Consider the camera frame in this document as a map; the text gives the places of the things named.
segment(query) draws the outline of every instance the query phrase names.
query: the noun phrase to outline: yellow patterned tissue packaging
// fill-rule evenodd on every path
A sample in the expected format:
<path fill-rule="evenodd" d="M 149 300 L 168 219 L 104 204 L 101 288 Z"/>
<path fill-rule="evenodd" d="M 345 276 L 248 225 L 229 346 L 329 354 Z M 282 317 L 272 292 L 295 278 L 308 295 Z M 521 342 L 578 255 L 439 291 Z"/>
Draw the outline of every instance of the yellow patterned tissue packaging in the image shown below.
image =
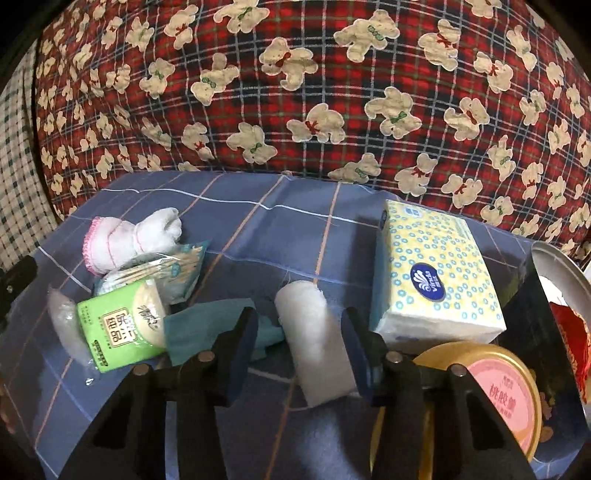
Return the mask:
<path fill-rule="evenodd" d="M 489 343 L 505 331 L 491 277 L 465 220 L 386 201 L 370 327 L 405 353 L 454 340 Z"/>

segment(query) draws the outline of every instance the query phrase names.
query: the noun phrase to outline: clear plastic bag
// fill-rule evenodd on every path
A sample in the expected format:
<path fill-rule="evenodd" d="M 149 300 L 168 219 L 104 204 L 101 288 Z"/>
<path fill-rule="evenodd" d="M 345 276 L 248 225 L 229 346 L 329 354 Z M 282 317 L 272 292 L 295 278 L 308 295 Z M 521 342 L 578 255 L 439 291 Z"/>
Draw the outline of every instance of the clear plastic bag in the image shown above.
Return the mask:
<path fill-rule="evenodd" d="M 167 254 L 140 255 L 105 275 L 95 294 L 103 295 L 143 278 L 153 278 L 164 303 L 187 301 L 199 279 L 208 244 L 177 245 Z"/>
<path fill-rule="evenodd" d="M 50 287 L 47 293 L 47 310 L 61 345 L 85 369 L 86 385 L 91 385 L 99 378 L 100 373 L 82 332 L 75 302 Z"/>

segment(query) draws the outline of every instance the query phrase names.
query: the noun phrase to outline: blue plaid bedsheet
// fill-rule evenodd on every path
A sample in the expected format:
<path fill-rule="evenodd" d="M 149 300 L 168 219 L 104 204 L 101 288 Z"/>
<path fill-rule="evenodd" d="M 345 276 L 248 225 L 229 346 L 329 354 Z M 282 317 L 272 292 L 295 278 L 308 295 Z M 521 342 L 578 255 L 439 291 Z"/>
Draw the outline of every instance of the blue plaid bedsheet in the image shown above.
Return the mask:
<path fill-rule="evenodd" d="M 85 386 L 83 369 L 65 353 L 46 310 L 48 286 L 74 299 L 90 296 L 94 277 L 82 260 L 95 216 L 133 223 L 162 207 L 181 212 L 186 242 L 211 240 L 196 301 L 250 297 L 277 318 L 273 299 L 288 281 L 313 280 L 340 316 L 345 306 L 369 313 L 376 229 L 384 200 L 356 184 L 273 174 L 134 173 L 99 192 L 36 250 L 38 278 L 13 306 L 0 339 L 0 369 L 15 403 L 19 435 L 35 448 L 47 478 L 61 471 L 91 419 L 128 373 L 121 368 Z M 507 283 L 529 248 L 526 239 L 468 220 L 493 283 Z M 163 364 L 155 359 L 154 365 Z M 375 411 L 351 395 L 308 409 L 285 344 L 253 363 L 230 409 L 218 411 L 230 479 L 369 478 Z M 178 478 L 175 409 L 168 409 L 167 477 Z M 571 458 L 534 461 L 540 478 Z"/>

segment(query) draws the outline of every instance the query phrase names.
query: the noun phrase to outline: metal screw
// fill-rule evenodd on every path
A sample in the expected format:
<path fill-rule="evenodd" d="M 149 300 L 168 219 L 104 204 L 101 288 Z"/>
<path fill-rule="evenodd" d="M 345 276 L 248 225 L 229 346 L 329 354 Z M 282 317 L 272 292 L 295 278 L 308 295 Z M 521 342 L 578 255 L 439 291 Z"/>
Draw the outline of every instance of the metal screw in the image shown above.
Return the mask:
<path fill-rule="evenodd" d="M 466 367 L 464 367 L 461 364 L 453 364 L 452 365 L 452 373 L 456 377 L 463 377 L 464 375 L 466 375 L 467 370 L 466 370 Z"/>
<path fill-rule="evenodd" d="M 138 377 L 145 375 L 149 371 L 150 371 L 150 366 L 148 364 L 136 365 L 133 369 L 134 375 L 137 375 Z"/>
<path fill-rule="evenodd" d="M 403 360 L 403 358 L 400 353 L 391 351 L 386 353 L 386 360 L 391 364 L 399 364 Z"/>
<path fill-rule="evenodd" d="M 208 362 L 212 362 L 215 357 L 216 354 L 211 350 L 205 350 L 197 355 L 197 360 L 206 364 Z"/>

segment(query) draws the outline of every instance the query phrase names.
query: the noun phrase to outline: towel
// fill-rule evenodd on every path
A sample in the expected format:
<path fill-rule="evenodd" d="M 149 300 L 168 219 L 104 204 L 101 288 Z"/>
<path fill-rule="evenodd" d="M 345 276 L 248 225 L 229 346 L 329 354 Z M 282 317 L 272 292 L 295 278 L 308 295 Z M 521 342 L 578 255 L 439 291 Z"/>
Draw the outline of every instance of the towel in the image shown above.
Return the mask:
<path fill-rule="evenodd" d="M 114 217 L 95 217 L 84 237 L 84 263 L 94 275 L 104 275 L 140 254 L 167 253 L 180 236 L 176 208 L 158 210 L 137 225 Z"/>
<path fill-rule="evenodd" d="M 290 283 L 275 296 L 275 306 L 308 406 L 354 391 L 355 378 L 339 322 L 318 287 L 304 280 Z"/>
<path fill-rule="evenodd" d="M 251 299 L 218 300 L 196 303 L 188 309 L 164 318 L 166 348 L 173 365 L 182 365 L 193 355 L 209 350 L 220 333 L 232 330 L 244 307 L 254 308 Z M 265 357 L 265 347 L 285 340 L 281 327 L 259 315 L 252 360 Z"/>

